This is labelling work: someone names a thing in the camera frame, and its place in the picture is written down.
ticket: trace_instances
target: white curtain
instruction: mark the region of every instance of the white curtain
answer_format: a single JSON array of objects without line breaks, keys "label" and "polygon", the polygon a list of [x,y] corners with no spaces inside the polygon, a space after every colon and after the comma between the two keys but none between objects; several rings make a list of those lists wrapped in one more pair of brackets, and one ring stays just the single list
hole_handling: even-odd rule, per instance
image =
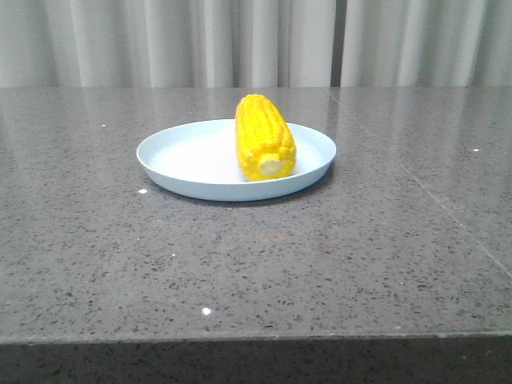
[{"label": "white curtain", "polygon": [[512,0],[0,0],[2,87],[494,86],[511,63]]}]

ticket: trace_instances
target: countertop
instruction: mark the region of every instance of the countertop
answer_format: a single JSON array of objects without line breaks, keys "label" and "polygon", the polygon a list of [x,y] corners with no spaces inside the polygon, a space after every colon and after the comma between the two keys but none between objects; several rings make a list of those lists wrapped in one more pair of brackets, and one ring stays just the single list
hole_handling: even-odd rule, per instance
[{"label": "countertop", "polygon": [[[334,140],[319,182],[209,202],[146,176],[144,138],[254,92]],[[1,89],[0,113],[0,351],[511,345],[511,87]]]}]

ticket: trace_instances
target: plate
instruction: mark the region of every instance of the plate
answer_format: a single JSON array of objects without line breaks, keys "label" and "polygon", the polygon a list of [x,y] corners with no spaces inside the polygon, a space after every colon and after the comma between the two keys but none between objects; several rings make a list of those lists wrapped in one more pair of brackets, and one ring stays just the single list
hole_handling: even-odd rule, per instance
[{"label": "plate", "polygon": [[247,181],[234,145],[234,120],[208,120],[175,126],[140,143],[137,158],[147,175],[161,187],[192,198],[248,202],[276,198],[302,190],[329,169],[336,145],[317,130],[288,123],[297,147],[292,175]]}]

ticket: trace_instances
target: curtain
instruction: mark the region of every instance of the curtain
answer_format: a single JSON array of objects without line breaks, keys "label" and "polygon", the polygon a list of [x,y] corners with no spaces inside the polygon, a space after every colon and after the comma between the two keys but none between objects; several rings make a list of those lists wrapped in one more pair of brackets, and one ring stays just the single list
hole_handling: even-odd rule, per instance
[{"label": "curtain", "polygon": [[0,0],[0,86],[512,85],[511,0]]}]

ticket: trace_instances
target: corn on the cob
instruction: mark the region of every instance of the corn on the cob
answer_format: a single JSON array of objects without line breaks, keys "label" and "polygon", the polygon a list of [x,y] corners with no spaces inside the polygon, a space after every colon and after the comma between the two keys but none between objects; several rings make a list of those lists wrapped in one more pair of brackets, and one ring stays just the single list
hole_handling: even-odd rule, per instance
[{"label": "corn on the cob", "polygon": [[236,148],[241,171],[251,181],[284,178],[295,167],[295,140],[276,105],[249,94],[236,110]]}]

